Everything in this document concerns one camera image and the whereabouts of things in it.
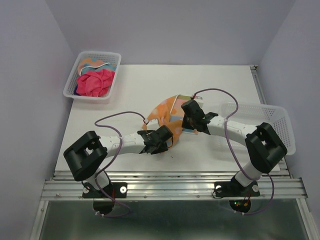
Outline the pink towel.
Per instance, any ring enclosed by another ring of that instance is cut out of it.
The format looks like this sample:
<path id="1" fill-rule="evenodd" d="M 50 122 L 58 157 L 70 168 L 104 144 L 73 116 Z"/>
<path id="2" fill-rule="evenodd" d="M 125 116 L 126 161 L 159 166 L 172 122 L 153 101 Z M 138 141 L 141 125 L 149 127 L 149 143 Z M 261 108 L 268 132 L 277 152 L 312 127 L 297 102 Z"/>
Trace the pink towel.
<path id="1" fill-rule="evenodd" d="M 115 72 L 109 69 L 87 71 L 76 80 L 76 93 L 83 97 L 102 97 L 112 86 Z"/>

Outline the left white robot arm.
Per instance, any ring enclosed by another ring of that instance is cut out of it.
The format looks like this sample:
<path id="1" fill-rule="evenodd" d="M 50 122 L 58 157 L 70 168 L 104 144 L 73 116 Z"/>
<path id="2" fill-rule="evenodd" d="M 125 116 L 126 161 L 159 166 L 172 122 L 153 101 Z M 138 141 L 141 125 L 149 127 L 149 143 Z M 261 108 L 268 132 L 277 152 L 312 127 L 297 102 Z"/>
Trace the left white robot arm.
<path id="1" fill-rule="evenodd" d="M 159 154 L 169 149 L 173 133 L 163 125 L 157 130 L 139 130 L 125 136 L 98 136 L 88 131 L 68 147 L 64 159 L 77 182 L 87 182 L 100 197 L 111 193 L 111 180 L 100 168 L 102 162 L 124 154 Z"/>

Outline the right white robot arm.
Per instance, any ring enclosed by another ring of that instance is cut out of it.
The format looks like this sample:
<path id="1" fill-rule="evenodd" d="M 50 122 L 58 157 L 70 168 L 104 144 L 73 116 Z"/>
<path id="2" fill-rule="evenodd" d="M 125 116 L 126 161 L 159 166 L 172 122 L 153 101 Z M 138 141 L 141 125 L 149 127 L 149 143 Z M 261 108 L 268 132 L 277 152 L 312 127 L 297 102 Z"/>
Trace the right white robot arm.
<path id="1" fill-rule="evenodd" d="M 285 144 L 274 128 L 267 122 L 259 125 L 230 121 L 217 113 L 204 113 L 200 105 L 193 99 L 181 106 L 184 117 L 182 126 L 210 136 L 224 137 L 228 147 L 234 141 L 246 147 L 249 162 L 240 166 L 239 171 L 230 181 L 215 183 L 215 194 L 218 198 L 243 197 L 248 193 L 259 196 L 257 180 L 270 173 L 288 153 Z"/>

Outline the orange polka dot towel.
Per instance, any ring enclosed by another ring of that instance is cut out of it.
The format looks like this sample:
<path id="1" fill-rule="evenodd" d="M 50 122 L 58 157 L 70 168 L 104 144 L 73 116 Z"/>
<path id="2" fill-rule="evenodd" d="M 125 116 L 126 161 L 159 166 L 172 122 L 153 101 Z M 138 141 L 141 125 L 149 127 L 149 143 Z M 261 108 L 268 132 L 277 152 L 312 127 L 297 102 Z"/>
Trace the orange polka dot towel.
<path id="1" fill-rule="evenodd" d="M 177 144 L 182 133 L 198 134 L 197 130 L 182 128 L 184 111 L 181 105 L 189 100 L 191 100 L 190 96 L 181 94 L 169 97 L 157 105 L 146 118 L 147 122 L 152 119 L 157 119 L 159 127 L 167 126 L 171 130 L 173 133 L 173 143 L 171 143 L 171 140 L 167 141 L 170 147 Z"/>

